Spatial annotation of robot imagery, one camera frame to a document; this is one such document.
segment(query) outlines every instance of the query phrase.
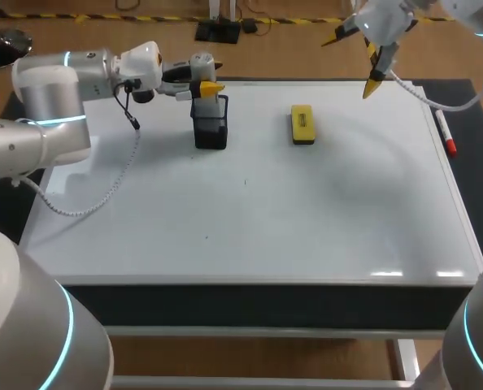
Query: wooden floor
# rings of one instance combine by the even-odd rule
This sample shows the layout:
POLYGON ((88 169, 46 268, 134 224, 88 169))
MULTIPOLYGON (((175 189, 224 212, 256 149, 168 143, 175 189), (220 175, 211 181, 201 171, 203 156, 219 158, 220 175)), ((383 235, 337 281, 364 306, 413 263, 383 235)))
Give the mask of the wooden floor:
MULTIPOLYGON (((244 16, 250 15, 242 0, 244 16)), ((1 7, 22 13, 113 13, 112 0, 2 0, 1 7)), ((330 17, 348 13, 338 0, 251 0, 274 17, 330 17)), ((142 0, 137 15, 207 15, 206 0, 142 0)), ((208 50, 224 63, 222 76, 365 78, 370 71, 362 37, 321 48, 334 24, 273 25, 265 37, 241 35, 237 45, 194 41, 194 24, 89 20, 0 21, 34 38, 34 54, 91 50, 107 46, 119 53, 144 41, 159 43, 164 59, 187 59, 208 50)), ((468 78, 483 85, 483 41, 456 22, 420 24, 403 40, 396 71, 405 78, 468 78)), ((9 70, 0 71, 0 112, 11 91, 9 70)), ((114 339, 118 374, 244 375, 340 379, 392 377, 381 340, 292 339, 114 339)), ((438 341, 418 341, 424 364, 438 341)))

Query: yellow black tape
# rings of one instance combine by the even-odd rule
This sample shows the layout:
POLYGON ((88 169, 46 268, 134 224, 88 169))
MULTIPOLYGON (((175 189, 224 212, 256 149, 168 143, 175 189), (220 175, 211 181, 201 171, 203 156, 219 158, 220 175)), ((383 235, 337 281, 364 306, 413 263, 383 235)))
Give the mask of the yellow black tape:
POLYGON ((366 37, 364 37, 364 43, 366 44, 366 52, 368 54, 368 57, 370 58, 370 63, 372 63, 372 67, 375 67, 377 65, 377 61, 379 61, 376 47, 366 37))
MULTIPOLYGON (((128 16, 128 15, 112 15, 112 14, 1 14, 0 19, 65 19, 81 22, 84 20, 125 20, 128 22, 159 22, 159 23, 175 23, 175 22, 200 22, 208 20, 206 17, 200 16, 128 16)), ((345 18, 318 18, 318 19, 301 19, 301 18, 255 18, 258 24, 326 24, 341 23, 345 18)), ((448 22, 453 21, 452 18, 421 18, 420 22, 448 22)))

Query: white table surface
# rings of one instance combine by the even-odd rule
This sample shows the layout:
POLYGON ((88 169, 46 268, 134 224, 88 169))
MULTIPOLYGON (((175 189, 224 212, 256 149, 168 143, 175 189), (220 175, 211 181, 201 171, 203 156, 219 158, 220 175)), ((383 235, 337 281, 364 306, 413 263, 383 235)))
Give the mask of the white table surface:
MULTIPOLYGON (((194 148, 188 102, 133 105, 141 150, 86 219, 38 198, 22 247, 65 284, 473 285, 483 259, 426 105, 385 82, 228 82, 228 147, 194 148), (314 145, 289 113, 310 104, 314 145)), ((92 154, 41 185, 93 205, 133 147, 113 100, 85 103, 92 154)))

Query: robotic arm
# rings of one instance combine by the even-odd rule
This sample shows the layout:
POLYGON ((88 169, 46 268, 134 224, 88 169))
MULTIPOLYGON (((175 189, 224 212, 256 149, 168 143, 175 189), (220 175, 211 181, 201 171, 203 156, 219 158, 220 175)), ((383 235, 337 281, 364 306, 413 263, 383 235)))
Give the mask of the robotic arm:
POLYGON ((149 102, 156 90, 176 100, 203 101, 214 110, 214 97, 223 89, 215 82, 220 66, 207 53, 164 64, 152 41, 119 56, 105 49, 22 58, 12 69, 12 84, 29 120, 0 119, 0 178, 87 158, 90 142, 82 102, 116 97, 119 88, 139 103, 149 102))
MULTIPOLYGON (((363 98, 365 99, 379 88, 386 75, 391 72, 394 56, 399 48, 399 39, 417 24, 415 10, 427 11, 436 2, 437 0, 368 0, 362 8, 357 9, 336 28, 323 46, 333 44, 360 31, 372 43, 368 47, 369 50, 375 51, 376 47, 378 48, 376 54, 371 55, 372 70, 364 87, 363 98)), ((483 0, 441 0, 440 3, 450 16, 470 28, 475 35, 483 38, 483 0)), ((402 83, 394 73, 392 76, 399 84, 402 83)), ((406 85, 402 86, 424 100, 406 85)), ((425 102, 442 110, 460 111, 469 108, 482 95, 483 92, 471 104, 461 107, 432 104, 427 99, 425 102)))

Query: table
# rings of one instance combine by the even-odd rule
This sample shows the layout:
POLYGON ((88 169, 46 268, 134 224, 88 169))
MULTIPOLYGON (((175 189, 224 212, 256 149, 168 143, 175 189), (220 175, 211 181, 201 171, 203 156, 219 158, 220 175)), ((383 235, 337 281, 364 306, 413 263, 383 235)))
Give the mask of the table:
MULTIPOLYGON (((455 82, 455 84, 453 84, 448 82, 447 86, 450 87, 450 84, 451 86, 460 85, 459 89, 462 90, 462 95, 464 90, 468 91, 469 93, 471 92, 471 87, 469 84, 466 83, 466 85, 464 85, 463 82, 458 84, 457 83, 458 82, 455 82)), ((439 88, 437 88, 438 86, 441 86, 438 85, 438 83, 433 82, 425 84, 426 90, 440 90, 439 88)), ((473 112, 469 112, 468 115, 471 116, 472 114, 474 114, 473 119, 475 120, 477 127, 483 129, 481 108, 477 106, 472 109, 472 111, 473 112)), ((450 119, 449 121, 452 132, 455 132, 454 129, 459 127, 460 124, 464 123, 463 118, 457 122, 457 126, 454 126, 452 119, 450 119)), ((481 153, 479 153, 482 157, 478 158, 478 156, 473 156, 467 151, 468 147, 466 145, 464 145, 463 149, 461 149, 460 139, 458 137, 455 138, 459 150, 463 150, 463 155, 466 159, 477 157, 475 169, 483 168, 483 166, 480 164, 483 163, 483 149, 481 150, 481 153)), ((483 146, 483 132, 481 133, 481 136, 478 135, 476 137, 474 153, 478 153, 478 150, 476 148, 479 146, 483 146)), ((463 160, 457 160, 456 165, 458 165, 458 163, 460 162, 463 162, 463 160)), ((457 182, 460 186, 460 181, 463 179, 463 177, 457 175, 457 173, 459 172, 455 170, 455 177, 457 178, 457 182)), ((478 197, 479 193, 483 195, 480 186, 481 183, 479 183, 479 181, 483 180, 483 174, 482 177, 478 177, 478 175, 476 175, 475 180, 476 191, 474 191, 474 193, 478 197)), ((462 191, 462 196, 464 198, 464 202, 466 203, 466 207, 469 210, 470 216, 471 210, 476 210, 476 208, 479 207, 480 209, 482 209, 483 201, 480 202, 481 205, 478 204, 478 201, 469 202, 468 204, 468 194, 471 192, 471 190, 468 191, 466 187, 461 187, 460 189, 462 191)), ((483 219, 482 210, 481 212, 477 212, 475 215, 472 216, 473 227, 475 227, 475 223, 478 223, 478 220, 480 219, 483 219)), ((481 243, 481 248, 483 250, 483 236, 479 236, 478 238, 481 243)), ((183 333, 189 334, 190 332, 194 332, 194 334, 259 334, 265 336, 290 335, 329 337, 409 337, 421 335, 426 336, 428 335, 428 332, 435 334, 435 332, 443 330, 446 327, 446 321, 449 321, 450 316, 454 312, 455 308, 458 307, 465 294, 467 294, 468 285, 470 286, 472 284, 472 280, 470 279, 464 280, 465 283, 462 283, 462 285, 448 286, 445 288, 439 288, 437 286, 424 288, 411 286, 399 288, 394 284, 388 285, 388 283, 384 283, 384 278, 387 279, 388 277, 389 276, 383 275, 383 280, 381 281, 382 285, 372 288, 348 285, 330 287, 321 286, 316 283, 313 283, 312 285, 292 284, 290 286, 286 286, 283 284, 274 284, 252 287, 240 285, 228 286, 226 284, 167 284, 164 286, 135 285, 125 287, 117 286, 116 284, 108 284, 106 286, 78 285, 73 286, 71 288, 71 291, 76 297, 78 297, 78 299, 80 299, 85 305, 87 305, 90 310, 92 310, 105 325, 108 325, 108 329, 115 334, 124 334, 124 332, 130 333, 134 327, 135 332, 138 335, 174 335, 183 333), (148 293, 150 297, 152 297, 151 299, 154 300, 150 303, 152 305, 151 307, 156 307, 159 316, 163 317, 162 322, 159 321, 158 323, 154 323, 153 317, 149 318, 149 315, 135 315, 135 312, 147 311, 138 310, 140 307, 133 307, 129 310, 128 308, 122 307, 118 309, 119 313, 116 312, 117 310, 115 311, 115 313, 112 313, 110 311, 111 306, 116 306, 116 303, 118 301, 116 301, 115 299, 117 297, 121 297, 122 299, 124 299, 124 297, 126 297, 128 294, 135 294, 136 297, 140 297, 148 293), (389 303, 387 301, 384 301, 385 317, 381 318, 380 321, 373 322, 373 319, 376 319, 379 316, 377 316, 373 310, 370 310, 370 313, 368 314, 366 313, 369 303, 376 299, 391 297, 392 293, 394 293, 395 296, 398 298, 397 304, 395 304, 395 302, 389 303), (213 308, 209 306, 209 308, 207 308, 207 305, 203 304, 205 301, 207 301, 207 299, 213 299, 214 296, 218 297, 220 296, 220 294, 220 304, 223 300, 223 305, 215 306, 213 308), (172 297, 172 301, 167 302, 164 299, 157 299, 157 297, 172 297), (191 302, 186 302, 190 297, 196 297, 197 299, 191 302), (294 304, 292 301, 287 301, 286 298, 292 297, 296 300, 296 302, 299 303, 294 304), (285 302, 287 302, 287 305, 283 305, 283 298, 285 298, 285 302), (338 306, 337 300, 341 300, 342 298, 345 299, 345 304, 343 305, 340 302, 340 305, 338 306), (424 307, 424 305, 422 304, 423 301, 426 301, 426 307, 424 307), (247 310, 247 313, 245 313, 245 315, 240 315, 240 313, 237 313, 236 310, 229 310, 229 307, 236 307, 238 304, 243 304, 243 302, 250 302, 251 305, 254 305, 251 306, 249 310, 247 310), (341 310, 344 309, 348 311, 349 307, 353 307, 355 309, 358 307, 358 304, 365 305, 364 310, 359 311, 358 318, 352 318, 352 316, 348 315, 344 316, 344 318, 338 318, 337 315, 320 315, 321 308, 325 308, 325 311, 327 311, 326 308, 329 307, 333 310, 339 310, 339 313, 343 313, 343 311, 341 310), (301 317, 299 320, 297 318, 291 318, 290 315, 287 316, 287 313, 290 313, 293 310, 301 310, 304 306, 306 307, 306 309, 301 312, 301 315, 299 315, 299 317, 301 317), (273 313, 270 316, 265 316, 265 308, 268 307, 273 308, 273 313), (183 310, 179 311, 175 310, 175 308, 183 308, 183 310), (215 315, 215 313, 218 314, 219 312, 222 313, 221 316, 215 315)), ((400 343, 398 351, 399 355, 401 355, 402 351, 408 353, 410 353, 411 351, 412 353, 414 353, 414 349, 412 349, 412 344, 410 344, 409 342, 400 343)), ((407 379, 413 379, 413 375, 416 373, 415 367, 411 368, 411 374, 410 367, 406 368, 407 369, 404 371, 404 376, 407 379)), ((136 381, 136 383, 139 385, 141 385, 142 383, 145 384, 147 380, 150 380, 151 383, 153 383, 154 380, 155 382, 158 381, 159 384, 168 384, 166 379, 132 380, 136 381)), ((207 384, 206 387, 208 387, 214 385, 215 381, 218 380, 220 380, 221 387, 225 388, 228 384, 225 381, 221 381, 221 379, 212 379, 209 382, 204 382, 204 380, 205 379, 202 379, 202 381, 198 381, 198 384, 203 384, 204 386, 206 386, 207 384)), ((185 384, 185 381, 181 382, 180 379, 175 379, 175 381, 176 382, 174 383, 180 383, 181 385, 185 384)), ((369 385, 369 383, 352 383, 351 381, 348 383, 339 383, 339 381, 337 381, 337 383, 341 386, 348 386, 348 388, 356 388, 352 386, 358 386, 362 388, 362 386, 369 385)), ((242 380, 240 382, 233 380, 230 382, 230 384, 232 384, 233 386, 243 387, 247 384, 254 384, 254 381, 247 382, 242 380)), ((274 381, 268 383, 269 386, 277 384, 287 386, 290 385, 291 382, 285 383, 280 381, 274 381)), ((296 384, 315 384, 317 386, 334 385, 334 383, 330 383, 330 381, 321 381, 321 383, 299 383, 296 381, 296 384)), ((384 388, 388 388, 392 385, 404 385, 402 383, 375 383, 373 385, 375 386, 379 384, 380 387, 384 385, 384 388)))

